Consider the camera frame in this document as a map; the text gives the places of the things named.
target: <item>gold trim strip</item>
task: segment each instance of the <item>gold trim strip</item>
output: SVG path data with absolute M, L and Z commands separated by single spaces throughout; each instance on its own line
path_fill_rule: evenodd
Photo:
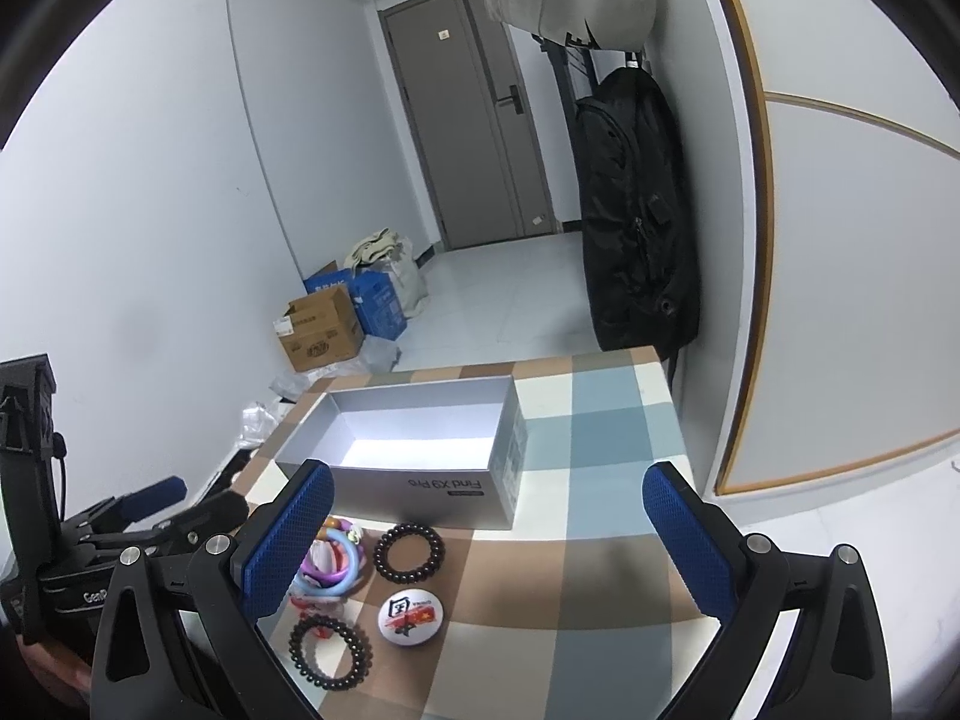
M 795 105 L 798 108 L 809 108 L 814 111 L 824 111 L 826 113 L 837 114 L 837 116 L 844 116 L 847 119 L 855 119 L 858 122 L 863 122 L 863 124 L 872 124 L 875 127 L 881 127 L 888 130 L 889 132 L 894 132 L 898 135 L 904 136 L 904 138 L 909 138 L 912 141 L 917 143 L 923 143 L 924 146 L 930 146 L 930 148 L 936 148 L 940 153 L 947 154 L 953 159 L 960 160 L 960 151 L 957 151 L 953 146 L 948 146 L 942 141 L 938 141 L 936 138 L 931 138 L 929 135 L 923 134 L 912 127 L 906 127 L 905 124 L 898 124 L 897 122 L 891 122 L 890 119 L 885 119 L 882 116 L 876 116 L 872 113 L 867 113 L 866 111 L 860 111 L 856 108 L 847 108 L 846 105 L 841 105 L 839 103 L 829 103 L 827 100 L 818 100 L 817 98 L 807 98 L 802 95 L 789 95 L 785 92 L 767 92 L 766 98 L 768 103 L 781 103 L 783 105 Z
M 875 466 L 878 463 L 884 463 L 888 460 L 895 460 L 896 458 L 904 455 L 909 455 L 912 452 L 919 452 L 921 449 L 927 449 L 928 447 L 937 445 L 940 442 L 945 442 L 946 440 L 952 439 L 955 436 L 960 436 L 960 428 L 947 431 L 939 436 L 934 436 L 932 439 L 927 439 L 925 442 L 914 443 L 913 445 L 901 447 L 901 449 L 894 449 L 892 452 L 886 452 L 882 455 L 877 455 L 876 457 L 867 458 L 865 460 L 857 460 L 853 463 L 846 463 L 843 464 L 843 466 L 834 466 L 832 469 L 810 471 L 810 473 L 800 473 L 796 476 L 785 476 L 782 479 L 773 479 L 769 480 L 768 482 L 754 482 L 749 485 L 730 485 L 728 488 L 726 488 L 726 490 L 724 490 L 724 495 L 732 495 L 733 493 L 756 493 L 757 490 L 771 490 L 772 488 L 786 487 L 786 485 L 795 485 L 800 482 L 812 482 L 814 479 L 826 479 L 827 477 L 847 473 L 848 471 L 865 469 L 868 466 Z
M 740 447 L 750 403 L 760 371 L 760 356 L 767 330 L 770 310 L 770 288 L 774 264 L 774 176 L 773 150 L 770 145 L 770 124 L 767 103 L 760 77 L 760 62 L 750 36 L 750 25 L 740 0 L 720 0 L 733 38 L 743 92 L 747 101 L 750 138 L 754 151 L 754 181 L 757 191 L 757 262 L 754 275 L 754 300 L 750 316 L 750 334 L 747 338 L 747 357 L 740 380 L 740 391 L 733 410 L 733 423 L 727 438 L 720 472 L 714 490 L 726 493 L 726 483 L 733 467 L 733 458 Z

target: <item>black backpack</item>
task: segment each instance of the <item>black backpack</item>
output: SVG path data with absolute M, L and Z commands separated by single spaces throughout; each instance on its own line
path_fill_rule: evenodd
M 680 133 L 656 81 L 619 68 L 578 100 L 584 271 L 603 351 L 697 337 L 697 263 Z

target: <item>blue bangle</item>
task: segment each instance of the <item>blue bangle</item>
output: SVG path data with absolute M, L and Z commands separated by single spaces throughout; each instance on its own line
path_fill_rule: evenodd
M 347 576 L 344 576 L 344 578 L 341 581 L 338 581 L 338 583 L 333 587 L 315 587 L 313 584 L 309 584 L 307 581 L 304 581 L 304 578 L 301 577 L 299 571 L 296 572 L 296 576 L 294 576 L 294 584 L 296 585 L 296 588 L 308 598 L 337 598 L 341 595 L 344 595 L 347 593 L 347 591 L 349 591 L 349 589 L 357 581 L 357 577 L 360 575 L 360 552 L 357 550 L 356 544 L 347 538 L 346 533 L 343 531 L 338 531 L 336 528 L 327 528 L 326 537 L 330 541 L 336 541 L 344 548 L 344 552 L 347 553 Z

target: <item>open box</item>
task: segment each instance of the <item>open box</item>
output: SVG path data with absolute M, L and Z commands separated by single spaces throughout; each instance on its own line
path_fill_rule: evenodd
M 506 530 L 526 439 L 510 376 L 372 386 L 326 392 L 275 461 L 330 466 L 344 517 Z

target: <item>silver screw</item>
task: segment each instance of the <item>silver screw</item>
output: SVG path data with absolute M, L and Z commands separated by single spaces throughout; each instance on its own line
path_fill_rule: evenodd
M 840 549 L 837 550 L 837 557 L 839 557 L 840 560 L 843 560 L 843 562 L 845 562 L 847 565 L 853 565 L 860 560 L 860 555 L 858 555 L 856 549 L 853 549 L 853 547 L 849 546 L 848 544 L 844 544 L 840 547 Z
M 123 565 L 133 565 L 138 560 L 140 560 L 139 547 L 127 547 L 127 549 L 120 553 L 120 562 L 122 562 Z
M 220 555 L 223 552 L 227 552 L 227 549 L 230 548 L 230 537 L 224 536 L 222 533 L 219 536 L 210 536 L 206 542 L 206 550 L 210 552 L 211 555 Z
M 747 549 L 751 552 L 756 552 L 757 555 L 766 555 L 772 548 L 773 544 L 770 543 L 770 539 L 766 538 L 766 536 L 760 536 L 759 533 L 747 536 Z

